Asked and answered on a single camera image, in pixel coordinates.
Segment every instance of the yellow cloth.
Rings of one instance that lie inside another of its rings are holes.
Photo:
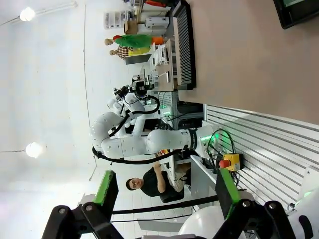
[[[150,51],[150,47],[133,48],[133,51],[129,50],[129,56],[142,55],[149,51]]]

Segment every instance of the wooden table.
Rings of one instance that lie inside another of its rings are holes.
[[[180,100],[319,124],[319,17],[283,30],[272,0],[187,1],[197,88]]]
[[[177,89],[177,75],[174,71],[175,53],[172,51],[172,42],[169,39],[165,46],[168,53],[168,64],[156,66],[156,71],[159,73],[159,91],[174,91]],[[167,82],[166,72],[169,74],[169,82]]]

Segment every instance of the black shirt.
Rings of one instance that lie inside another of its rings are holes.
[[[170,186],[167,172],[162,171],[161,174],[165,181],[165,188],[167,189]],[[143,180],[144,180],[144,184],[141,187],[141,190],[143,191],[143,193],[145,193],[149,197],[156,197],[161,195],[161,193],[158,190],[158,179],[156,177],[156,173],[153,167],[146,174],[144,174]]]

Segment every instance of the green shirt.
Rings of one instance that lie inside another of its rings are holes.
[[[133,48],[140,48],[150,46],[152,43],[152,37],[150,35],[123,35],[114,40],[115,43],[120,46],[128,46]]]

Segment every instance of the white panel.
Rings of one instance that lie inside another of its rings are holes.
[[[238,109],[205,106],[207,122],[227,130],[244,154],[240,188],[264,204],[277,200],[286,208],[298,198],[306,167],[319,167],[319,126]],[[230,153],[228,136],[220,134],[219,150]]]

